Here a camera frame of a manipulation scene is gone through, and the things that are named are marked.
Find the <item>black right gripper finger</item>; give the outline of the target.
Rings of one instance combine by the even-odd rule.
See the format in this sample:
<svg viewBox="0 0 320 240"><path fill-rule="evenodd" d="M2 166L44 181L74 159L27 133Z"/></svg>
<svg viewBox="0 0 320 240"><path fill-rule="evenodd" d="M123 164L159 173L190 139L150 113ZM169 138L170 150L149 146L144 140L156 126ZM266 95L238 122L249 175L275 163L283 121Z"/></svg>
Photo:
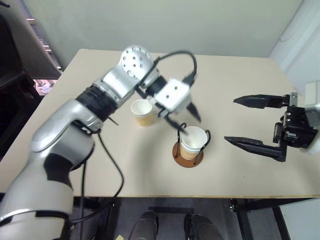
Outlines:
<svg viewBox="0 0 320 240"><path fill-rule="evenodd" d="M246 152L269 157L278 162L286 161L287 145L281 141L278 146L271 146L265 145L261 140L247 137L225 136L224 139Z"/></svg>
<svg viewBox="0 0 320 240"><path fill-rule="evenodd" d="M264 108L277 108L288 106L298 106L298 98L294 98L290 94L285 95L246 95L235 98L234 103L246 106L248 108L264 109Z"/></svg>

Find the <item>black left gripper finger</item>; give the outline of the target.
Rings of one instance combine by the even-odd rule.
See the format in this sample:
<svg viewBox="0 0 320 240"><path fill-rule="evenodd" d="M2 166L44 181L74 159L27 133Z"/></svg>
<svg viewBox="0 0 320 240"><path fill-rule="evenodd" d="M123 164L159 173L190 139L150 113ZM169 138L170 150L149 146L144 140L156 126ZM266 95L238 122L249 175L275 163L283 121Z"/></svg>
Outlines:
<svg viewBox="0 0 320 240"><path fill-rule="evenodd" d="M189 113L190 113L196 120L198 120L199 122L202 121L202 120L201 120L201 116L200 116L200 114L199 114L196 106L195 106L192 102L190 102L190 103L188 104L188 106L186 107L186 109L189 111Z"/></svg>
<svg viewBox="0 0 320 240"><path fill-rule="evenodd" d="M179 124L177 121L171 119L169 116L167 116L167 122L169 125L171 125L173 128L175 128L178 132L182 132L186 136L189 134L186 132L187 124L185 122Z"/></svg>

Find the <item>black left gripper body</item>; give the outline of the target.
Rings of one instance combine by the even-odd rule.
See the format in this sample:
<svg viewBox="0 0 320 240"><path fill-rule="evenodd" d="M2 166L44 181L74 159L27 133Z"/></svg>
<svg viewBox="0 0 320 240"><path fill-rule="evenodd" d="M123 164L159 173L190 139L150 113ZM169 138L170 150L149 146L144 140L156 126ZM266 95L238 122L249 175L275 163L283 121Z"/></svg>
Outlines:
<svg viewBox="0 0 320 240"><path fill-rule="evenodd" d="M152 104L155 116L158 119L166 120L168 123L175 123L175 120L171 118L171 113L162 104L157 102L155 98L150 98L149 102Z"/></svg>

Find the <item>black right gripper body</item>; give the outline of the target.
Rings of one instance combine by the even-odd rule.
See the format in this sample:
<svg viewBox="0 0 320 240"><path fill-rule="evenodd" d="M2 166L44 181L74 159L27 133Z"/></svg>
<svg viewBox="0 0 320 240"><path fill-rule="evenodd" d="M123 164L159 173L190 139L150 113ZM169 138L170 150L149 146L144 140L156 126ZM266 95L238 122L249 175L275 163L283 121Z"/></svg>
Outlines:
<svg viewBox="0 0 320 240"><path fill-rule="evenodd" d="M305 109L288 106L284 115L274 126L273 142L280 146L307 149L318 130L310 126Z"/></svg>

